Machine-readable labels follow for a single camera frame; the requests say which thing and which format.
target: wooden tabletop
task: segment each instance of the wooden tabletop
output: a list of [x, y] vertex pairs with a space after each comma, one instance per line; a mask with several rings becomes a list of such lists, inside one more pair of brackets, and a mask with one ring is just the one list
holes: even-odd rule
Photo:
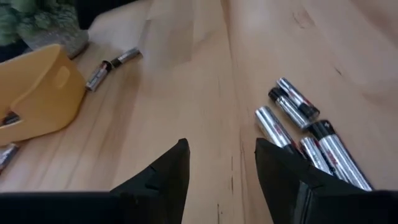
[[187, 138], [184, 223], [272, 223], [254, 163], [256, 108], [287, 77], [377, 189], [398, 189], [395, 0], [140, 0], [100, 16], [75, 62], [139, 46], [67, 128], [24, 144], [0, 190], [109, 190]]

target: battery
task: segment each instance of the battery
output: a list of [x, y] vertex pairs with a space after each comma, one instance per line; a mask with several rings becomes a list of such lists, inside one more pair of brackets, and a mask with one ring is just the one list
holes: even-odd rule
[[312, 162], [313, 166], [322, 170], [323, 172], [334, 175], [330, 169], [324, 155], [319, 150], [317, 142], [314, 138], [305, 137], [300, 140], [300, 147], [303, 152], [306, 153], [309, 160]]
[[105, 60], [102, 61], [101, 65], [94, 70], [91, 78], [86, 83], [86, 89], [88, 91], [95, 91], [111, 70], [112, 64]]
[[113, 59], [111, 61], [111, 64], [114, 68], [118, 68], [120, 65], [124, 64], [130, 59], [133, 59], [137, 57], [140, 53], [137, 47], [134, 47], [131, 50], [128, 50], [127, 52], [124, 52], [122, 55], [118, 56], [117, 58]]
[[11, 143], [5, 149], [0, 149], [0, 174], [10, 163], [19, 149], [17, 144]]
[[345, 176], [345, 181], [367, 191], [373, 188], [353, 162], [347, 149], [328, 120], [313, 123], [308, 130], [318, 140], [320, 149], [333, 157], [336, 172]]
[[296, 105], [310, 121], [315, 121], [319, 116], [319, 110], [304, 97], [286, 78], [276, 81], [277, 86], [287, 94], [290, 100]]
[[301, 130], [305, 130], [311, 125], [311, 122], [297, 109], [293, 102], [286, 97], [281, 88], [273, 87], [268, 93], [268, 96]]
[[294, 155], [300, 156], [301, 158], [307, 159], [304, 153], [299, 151], [293, 139], [268, 106], [257, 109], [255, 115], [257, 125], [260, 127], [261, 131], [266, 136], [269, 136], [276, 146]]

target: green plant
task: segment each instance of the green plant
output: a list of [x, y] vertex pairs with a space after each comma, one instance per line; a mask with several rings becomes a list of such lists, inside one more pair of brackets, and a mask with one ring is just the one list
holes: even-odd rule
[[0, 45], [52, 27], [74, 29], [73, 0], [0, 0]]

